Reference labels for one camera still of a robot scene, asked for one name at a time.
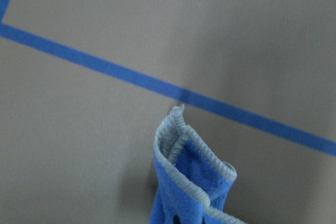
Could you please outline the blue microfiber towel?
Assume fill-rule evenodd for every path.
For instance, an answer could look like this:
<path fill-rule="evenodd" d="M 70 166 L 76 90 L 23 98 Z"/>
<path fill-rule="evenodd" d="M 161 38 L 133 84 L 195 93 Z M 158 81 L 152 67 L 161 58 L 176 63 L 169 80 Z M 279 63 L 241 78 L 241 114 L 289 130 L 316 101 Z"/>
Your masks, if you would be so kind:
<path fill-rule="evenodd" d="M 150 223 L 241 223 L 223 212 L 237 178 L 230 163 L 221 161 L 175 106 L 156 130 L 153 157 L 158 188 Z"/>

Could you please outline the long blue tape strip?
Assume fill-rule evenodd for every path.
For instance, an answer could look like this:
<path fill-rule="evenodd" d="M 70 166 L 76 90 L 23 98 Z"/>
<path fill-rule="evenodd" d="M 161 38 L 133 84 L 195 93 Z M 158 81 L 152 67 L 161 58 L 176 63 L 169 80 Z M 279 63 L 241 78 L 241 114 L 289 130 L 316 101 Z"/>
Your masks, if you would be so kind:
<path fill-rule="evenodd" d="M 1 25 L 1 36 L 90 70 L 133 84 L 137 87 L 184 102 L 196 108 L 284 138 L 313 150 L 335 156 L 335 142 L 326 138 L 299 130 L 264 116 L 240 109 L 236 106 L 220 102 L 9 25 Z"/>

